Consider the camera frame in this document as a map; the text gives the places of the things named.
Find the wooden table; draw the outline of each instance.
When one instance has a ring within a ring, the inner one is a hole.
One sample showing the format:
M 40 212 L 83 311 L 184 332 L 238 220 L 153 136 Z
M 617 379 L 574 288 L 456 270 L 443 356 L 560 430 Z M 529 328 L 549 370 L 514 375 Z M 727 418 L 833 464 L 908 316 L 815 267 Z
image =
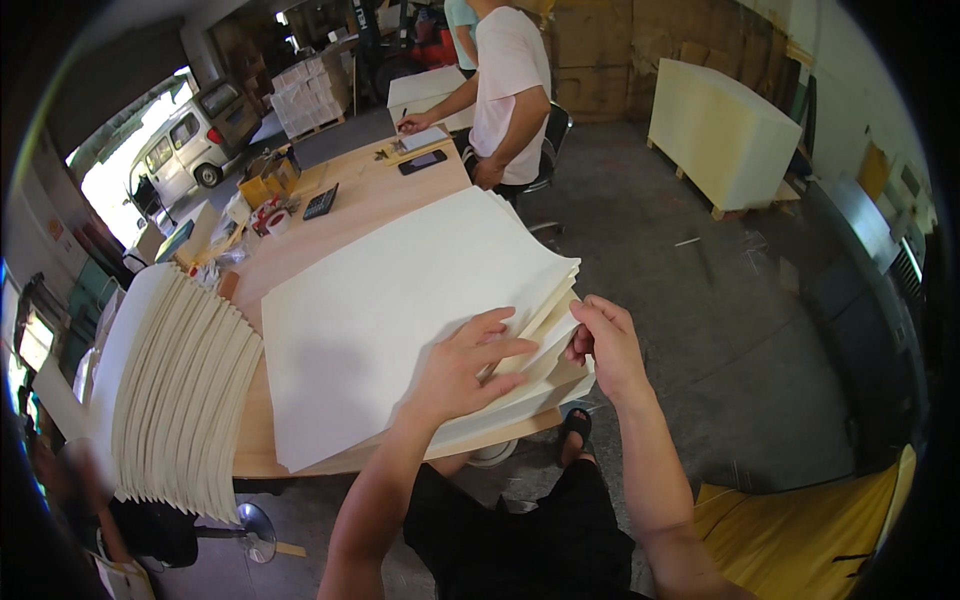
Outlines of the wooden table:
M 390 139 L 392 138 L 374 142 L 304 170 L 297 189 L 292 194 L 300 197 L 300 210 L 294 215 L 290 228 L 278 237 L 264 237 L 254 255 L 233 269 L 240 275 L 240 281 L 232 301 L 261 335 L 263 319 L 260 300 L 280 283 L 394 219 L 470 186 L 467 171 L 457 159 L 458 153 L 452 141 L 443 147 L 448 156 L 446 161 L 412 175 L 402 176 L 395 166 L 387 167 L 373 159 L 375 151 Z M 338 182 L 340 187 L 330 212 L 323 217 L 304 222 L 302 214 L 306 203 Z M 495 444 L 552 427 L 559 422 L 560 413 L 553 409 L 504 427 L 496 436 L 487 438 L 490 444 Z M 465 444 L 461 451 L 483 445 L 489 444 L 483 441 Z M 369 455 L 375 448 L 375 441 L 360 443 L 358 446 L 354 448 Z M 276 462 L 274 410 L 270 400 L 267 360 L 264 355 L 257 364 L 247 392 L 233 459 L 233 476 L 302 477 L 343 471 L 335 466 L 335 461 L 331 465 L 334 466 L 325 467 L 324 463 L 320 463 L 290 473 Z

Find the black slipper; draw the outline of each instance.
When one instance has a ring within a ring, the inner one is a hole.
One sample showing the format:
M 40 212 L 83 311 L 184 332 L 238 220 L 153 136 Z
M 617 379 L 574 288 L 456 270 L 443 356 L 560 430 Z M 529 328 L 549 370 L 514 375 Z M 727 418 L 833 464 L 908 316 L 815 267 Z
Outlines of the black slipper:
M 586 419 L 580 419 L 579 417 L 574 416 L 574 413 L 581 413 L 586 417 Z M 560 426 L 560 435 L 557 437 L 557 465 L 560 468 L 564 468 L 563 465 L 563 456 L 564 456 L 564 445 L 566 444 L 566 438 L 570 435 L 571 431 L 576 431 L 580 434 L 580 437 L 583 438 L 583 445 L 580 446 L 580 449 L 587 447 L 587 442 L 590 439 L 590 429 L 593 427 L 592 420 L 590 419 L 590 413 L 586 409 L 580 408 L 571 408 L 568 413 L 566 413 L 566 418 L 564 419 L 564 424 Z

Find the hand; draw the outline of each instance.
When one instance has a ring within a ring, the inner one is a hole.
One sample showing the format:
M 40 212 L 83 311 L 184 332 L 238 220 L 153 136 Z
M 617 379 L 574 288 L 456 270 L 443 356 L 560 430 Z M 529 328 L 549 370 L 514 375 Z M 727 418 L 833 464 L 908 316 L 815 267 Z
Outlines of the hand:
M 636 340 L 634 321 L 626 309 L 599 296 L 573 300 L 570 312 L 581 324 L 566 347 L 567 360 L 580 365 L 592 354 L 597 383 L 614 403 L 650 389 Z
M 477 315 L 434 345 L 404 408 L 409 407 L 422 420 L 434 420 L 440 426 L 446 420 L 480 410 L 524 383 L 526 377 L 522 373 L 498 374 L 483 383 L 477 379 L 477 374 L 488 365 L 537 350 L 537 343 L 530 340 L 493 341 L 507 330 L 501 321 L 515 312 L 511 306 Z
M 431 125 L 433 125 L 433 120 L 425 112 L 408 114 L 396 122 L 396 128 L 407 135 L 422 132 Z
M 473 167 L 473 184 L 483 190 L 493 189 L 503 181 L 504 168 L 506 165 L 500 166 L 492 158 L 481 158 Z

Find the yellow box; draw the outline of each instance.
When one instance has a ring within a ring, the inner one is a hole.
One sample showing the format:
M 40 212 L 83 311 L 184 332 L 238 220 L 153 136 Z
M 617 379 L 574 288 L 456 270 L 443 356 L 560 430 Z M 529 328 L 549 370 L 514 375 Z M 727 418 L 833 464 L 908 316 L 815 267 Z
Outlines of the yellow box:
M 299 178 L 289 158 L 276 160 L 262 156 L 247 168 L 244 178 L 237 183 L 237 188 L 250 208 L 256 210 L 275 194 L 289 196 L 297 187 Z

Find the black shorts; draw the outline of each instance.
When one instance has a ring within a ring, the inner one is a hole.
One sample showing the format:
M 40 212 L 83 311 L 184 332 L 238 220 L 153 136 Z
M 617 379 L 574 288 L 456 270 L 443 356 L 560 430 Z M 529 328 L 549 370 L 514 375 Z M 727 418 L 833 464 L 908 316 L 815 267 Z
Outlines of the black shorts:
M 453 134 L 453 145 L 457 148 L 457 154 L 460 155 L 460 160 L 464 163 L 464 168 L 467 169 L 467 175 L 470 177 L 470 181 L 473 181 L 473 168 L 477 166 L 477 154 L 473 150 L 473 146 L 470 145 L 470 129 L 459 130 Z M 523 183 L 522 185 L 507 185 L 506 183 L 500 183 L 493 187 L 493 191 L 503 196 L 510 204 L 516 205 L 516 197 L 526 189 L 529 183 Z
M 502 498 L 487 509 L 424 464 L 403 537 L 430 569 L 440 598 L 539 595 L 558 586 L 629 593 L 636 544 L 617 528 L 594 463 L 571 463 L 537 504 L 525 515 L 507 512 Z

